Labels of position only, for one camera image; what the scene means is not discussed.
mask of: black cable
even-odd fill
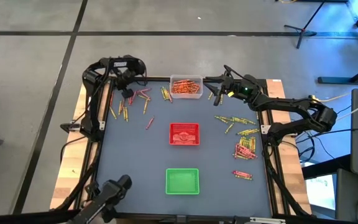
[[[324,151],[326,152],[326,154],[328,154],[329,156],[331,156],[331,158],[342,168],[345,169],[344,166],[342,166],[342,164],[340,162],[338,162],[328,151],[327,149],[324,147],[323,142],[321,141],[320,138],[315,137],[316,139],[318,139],[318,141],[320,142],[321,146],[323,147]]]
[[[96,88],[95,92],[94,92],[93,95],[91,96],[91,101],[92,101],[92,98],[98,93],[99,89],[100,89],[102,86],[104,86],[104,85],[107,83],[108,80],[109,80],[108,78],[105,79],[105,80],[102,82],[102,84],[99,85],[99,86]],[[75,120],[71,123],[70,127],[68,127],[69,129],[72,128],[73,125],[74,125],[79,119],[81,119],[81,118],[85,115],[86,110],[89,109],[89,107],[90,107],[90,105],[91,105],[91,101],[89,101],[88,107],[85,108],[84,113],[82,113],[79,117],[77,117],[77,119],[75,119]]]
[[[240,75],[238,72],[234,71],[233,68],[231,68],[231,67],[229,67],[229,66],[227,66],[227,65],[223,65],[223,67],[224,67],[224,69],[226,69],[226,71],[229,70],[230,72],[234,72],[234,74],[238,75],[238,76],[241,77],[242,79],[245,79],[245,80],[247,80],[248,82],[251,82],[252,84],[254,84],[254,85],[256,85],[257,87],[260,88],[259,83],[256,83],[256,82],[254,82],[254,81],[252,81],[252,80],[250,80],[250,79],[248,79],[248,78],[246,78],[246,77],[243,77],[243,76]]]
[[[270,158],[270,156],[272,156],[273,155],[273,150],[270,150],[270,152],[268,153],[268,157],[266,157],[265,156],[265,151],[264,150],[262,150],[262,156],[264,157],[264,158]]]
[[[351,106],[352,106],[352,105],[348,106],[347,108],[345,108],[345,109],[343,109],[343,110],[340,110],[340,111],[339,111],[339,112],[337,112],[336,114],[339,114],[340,112],[343,112],[343,111],[345,111],[345,110],[349,109]]]
[[[301,152],[299,151],[298,146],[296,146],[295,144],[290,143],[290,142],[287,142],[287,141],[281,141],[281,142],[284,142],[284,143],[290,144],[290,145],[292,145],[293,147],[295,147],[295,148],[296,148],[296,150],[298,150],[298,155],[301,153]]]
[[[310,133],[310,132],[305,131],[305,133],[306,133],[309,137],[311,136],[311,133]],[[309,161],[311,160],[311,158],[314,156],[314,153],[316,152],[316,144],[314,143],[313,138],[310,138],[310,141],[311,141],[312,146],[309,147],[309,148],[307,148],[307,149],[305,149],[303,152],[301,152],[300,155],[299,155],[299,158],[300,158],[304,153],[306,153],[306,152],[308,152],[308,151],[311,151],[310,156],[309,156],[309,158],[307,158],[307,159],[305,159],[305,160],[303,160],[303,161],[300,161],[301,163],[309,162]]]
[[[81,140],[81,139],[83,139],[83,138],[85,138],[85,136],[82,136],[82,137],[80,137],[80,138],[78,138],[78,139],[74,139],[74,140],[71,140],[71,141],[69,141],[69,142],[66,142],[66,144],[63,145],[62,149],[60,150],[60,163],[62,163],[62,160],[63,160],[63,152],[65,151],[66,146],[69,145],[69,144],[71,144],[71,143],[73,143],[73,142],[79,141],[79,140]]]
[[[315,135],[309,136],[309,137],[307,137],[306,139],[301,140],[301,141],[298,141],[298,142],[296,142],[296,143],[298,144],[298,143],[304,142],[304,141],[306,141],[306,140],[308,140],[308,139],[315,138],[315,137],[317,137],[317,136],[321,136],[321,135],[324,135],[324,134],[339,133],[339,132],[343,132],[343,131],[358,131],[358,128],[349,128],[349,129],[343,129],[343,130],[338,130],[338,131],[328,131],[328,132],[326,132],[326,133],[317,133],[317,134],[315,134]]]

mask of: robotic arm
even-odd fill
[[[104,73],[97,72],[104,68]],[[85,117],[81,120],[79,127],[80,133],[93,142],[98,142],[102,137],[102,130],[98,120],[98,101],[103,92],[103,86],[109,79],[109,74],[115,74],[111,77],[113,88],[122,90],[124,98],[130,98],[134,95],[127,86],[135,82],[135,77],[140,75],[144,77],[144,85],[147,84],[147,71],[144,62],[141,59],[131,55],[125,55],[118,58],[102,58],[98,62],[91,64],[82,74],[82,81],[86,88]],[[73,124],[61,124],[60,127],[69,132]]]
[[[271,98],[263,94],[257,80],[251,75],[242,76],[227,65],[226,71],[219,77],[206,77],[221,84],[221,89],[205,83],[204,85],[216,96],[214,106],[219,104],[222,94],[234,97],[247,103],[253,111],[279,110],[298,113],[302,119],[287,124],[273,123],[267,132],[267,141],[272,146],[278,146],[284,136],[291,133],[300,134],[303,131],[313,130],[319,133],[330,131],[335,124],[337,114],[332,108],[312,99],[311,96],[303,99]],[[242,79],[235,82],[231,72]]]
[[[114,206],[125,197],[131,186],[132,181],[128,175],[123,175],[117,182],[105,182],[101,191],[97,184],[94,185],[89,192],[95,194],[95,198],[67,224],[90,223],[99,213],[105,223],[110,222],[117,214]]]

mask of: concrete floor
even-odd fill
[[[358,15],[358,1],[350,8]],[[72,31],[81,0],[0,0],[0,30]],[[318,3],[280,4],[273,0],[89,0],[80,31],[293,31],[303,26]],[[343,3],[327,3],[310,24],[318,32],[358,32]],[[62,64],[69,36],[0,36],[0,214],[11,203]],[[82,71],[101,57],[131,54],[147,65],[150,76],[220,75],[228,64],[257,78],[282,79],[287,97],[325,99],[358,86],[319,85],[319,76],[351,77],[358,72],[358,38],[216,36],[77,37],[67,66],[24,212],[49,208],[59,170],[59,152],[67,134],[59,124],[73,116]],[[328,103],[336,111],[350,97]],[[349,128],[350,117],[334,129]],[[321,137],[335,157],[350,152],[349,133]],[[308,147],[300,144],[300,149]],[[315,161],[330,157],[317,147]]]

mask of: tripod stand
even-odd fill
[[[316,12],[314,12],[314,14],[311,16],[311,18],[309,19],[308,23],[304,26],[304,28],[299,28],[299,27],[293,27],[293,26],[289,26],[289,25],[284,25],[284,27],[288,27],[288,28],[292,28],[295,29],[297,32],[300,30],[301,32],[299,33],[299,39],[298,39],[298,44],[296,45],[296,49],[299,49],[302,43],[302,39],[303,36],[306,34],[309,34],[308,37],[312,37],[314,35],[317,34],[317,32],[315,31],[308,31],[306,30],[306,28],[308,27],[308,25],[310,24],[310,22],[313,20],[313,18],[315,17],[315,15],[317,14],[317,12],[321,9],[321,7],[323,6],[323,4],[326,2],[326,0],[324,0],[323,2],[321,2],[320,6],[317,8]]]

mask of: green plastic tray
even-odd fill
[[[165,193],[169,195],[198,195],[198,169],[167,169]]]

